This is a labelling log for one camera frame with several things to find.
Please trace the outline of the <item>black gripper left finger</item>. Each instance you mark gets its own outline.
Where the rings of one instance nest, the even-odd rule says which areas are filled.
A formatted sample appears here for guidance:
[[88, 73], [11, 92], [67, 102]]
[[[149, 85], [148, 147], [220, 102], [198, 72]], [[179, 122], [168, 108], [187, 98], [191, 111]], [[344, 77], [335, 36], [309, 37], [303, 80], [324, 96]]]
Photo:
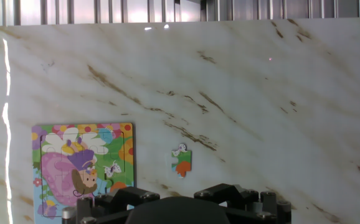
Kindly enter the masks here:
[[62, 209], [62, 224], [98, 223], [108, 218], [115, 223], [124, 223], [129, 214], [128, 206], [153, 202], [160, 199], [160, 194], [139, 189], [125, 187], [95, 197], [80, 197], [74, 206]]

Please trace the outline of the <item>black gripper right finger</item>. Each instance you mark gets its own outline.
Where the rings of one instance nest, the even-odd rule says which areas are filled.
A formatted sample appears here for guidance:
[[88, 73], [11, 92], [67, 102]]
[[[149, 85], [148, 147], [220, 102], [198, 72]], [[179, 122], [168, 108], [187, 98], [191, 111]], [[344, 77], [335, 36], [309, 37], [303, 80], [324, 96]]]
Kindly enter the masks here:
[[238, 184], [218, 184], [194, 193], [196, 200], [213, 203], [228, 223], [291, 224], [291, 203], [272, 191], [258, 192]]

